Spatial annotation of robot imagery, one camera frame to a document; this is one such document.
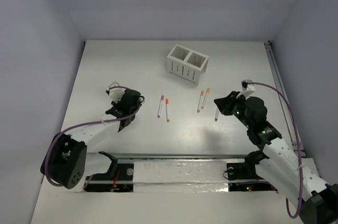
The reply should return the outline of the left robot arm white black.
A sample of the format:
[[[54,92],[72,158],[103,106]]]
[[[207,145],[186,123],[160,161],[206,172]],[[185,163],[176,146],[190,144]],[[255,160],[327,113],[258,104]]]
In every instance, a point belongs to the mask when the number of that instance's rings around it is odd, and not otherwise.
[[[55,187],[74,188],[85,175],[87,148],[119,133],[135,119],[145,97],[137,90],[112,84],[106,89],[111,108],[101,119],[57,133],[40,168]]]

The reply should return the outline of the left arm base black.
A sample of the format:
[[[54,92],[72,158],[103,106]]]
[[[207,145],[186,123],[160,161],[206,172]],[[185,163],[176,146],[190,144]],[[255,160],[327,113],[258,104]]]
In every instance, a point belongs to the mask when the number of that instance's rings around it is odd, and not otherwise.
[[[87,176],[83,190],[86,192],[133,192],[134,164],[118,163],[118,158],[104,151],[100,151],[99,154],[109,159],[109,168],[104,173]]]

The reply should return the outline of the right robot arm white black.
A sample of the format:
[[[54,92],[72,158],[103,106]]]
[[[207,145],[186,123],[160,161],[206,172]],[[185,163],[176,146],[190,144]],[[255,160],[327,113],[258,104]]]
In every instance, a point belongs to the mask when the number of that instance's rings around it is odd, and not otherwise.
[[[234,115],[246,128],[250,141],[258,147],[245,157],[244,174],[266,180],[285,196],[286,205],[296,208],[303,223],[337,221],[337,184],[330,185],[302,163],[281,133],[267,120],[262,99],[233,91],[214,100],[219,112]]]

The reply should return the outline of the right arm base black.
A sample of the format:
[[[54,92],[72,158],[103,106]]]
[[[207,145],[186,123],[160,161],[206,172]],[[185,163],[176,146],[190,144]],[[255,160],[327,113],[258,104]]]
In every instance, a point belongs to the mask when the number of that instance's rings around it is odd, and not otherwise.
[[[273,186],[256,173],[256,164],[265,158],[261,151],[255,151],[248,154],[242,163],[227,163],[223,177],[229,181],[229,192],[272,191]]]

